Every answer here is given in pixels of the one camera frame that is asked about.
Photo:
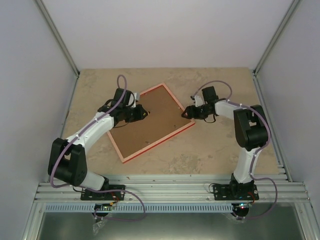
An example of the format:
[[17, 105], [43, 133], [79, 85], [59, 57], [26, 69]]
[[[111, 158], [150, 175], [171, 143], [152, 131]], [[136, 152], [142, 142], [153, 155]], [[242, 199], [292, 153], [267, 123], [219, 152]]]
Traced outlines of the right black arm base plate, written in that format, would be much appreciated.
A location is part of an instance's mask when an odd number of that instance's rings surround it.
[[210, 193], [216, 201], [256, 201], [259, 200], [258, 188], [253, 186], [245, 187], [244, 190], [233, 193], [228, 184], [212, 183], [208, 186]]

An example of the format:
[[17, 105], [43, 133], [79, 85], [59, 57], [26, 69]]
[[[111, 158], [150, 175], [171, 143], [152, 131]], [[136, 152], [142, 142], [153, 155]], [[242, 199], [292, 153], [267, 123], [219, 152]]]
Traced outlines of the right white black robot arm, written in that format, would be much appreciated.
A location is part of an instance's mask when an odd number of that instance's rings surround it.
[[181, 116], [185, 119], [206, 120], [209, 116], [223, 116], [233, 120], [235, 139], [240, 146], [237, 166], [226, 187], [218, 185], [221, 190], [229, 191], [232, 198], [242, 199], [254, 193], [254, 170], [262, 149], [270, 141], [271, 131], [263, 108], [260, 105], [245, 106], [228, 98], [220, 98], [213, 86], [202, 89], [202, 96], [191, 97], [194, 104], [187, 106]]

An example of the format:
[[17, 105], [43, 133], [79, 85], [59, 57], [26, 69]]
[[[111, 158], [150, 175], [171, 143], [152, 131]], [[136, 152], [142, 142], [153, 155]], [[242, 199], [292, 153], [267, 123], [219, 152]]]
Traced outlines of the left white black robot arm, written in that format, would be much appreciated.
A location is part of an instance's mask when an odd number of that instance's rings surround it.
[[64, 187], [71, 185], [92, 191], [99, 200], [108, 197], [109, 179], [88, 170], [87, 153], [119, 122], [133, 123], [149, 115], [138, 103], [139, 99], [139, 93], [117, 88], [114, 97], [107, 100], [84, 127], [66, 139], [53, 141], [47, 170], [53, 188], [59, 188], [54, 183], [54, 179], [58, 179]]

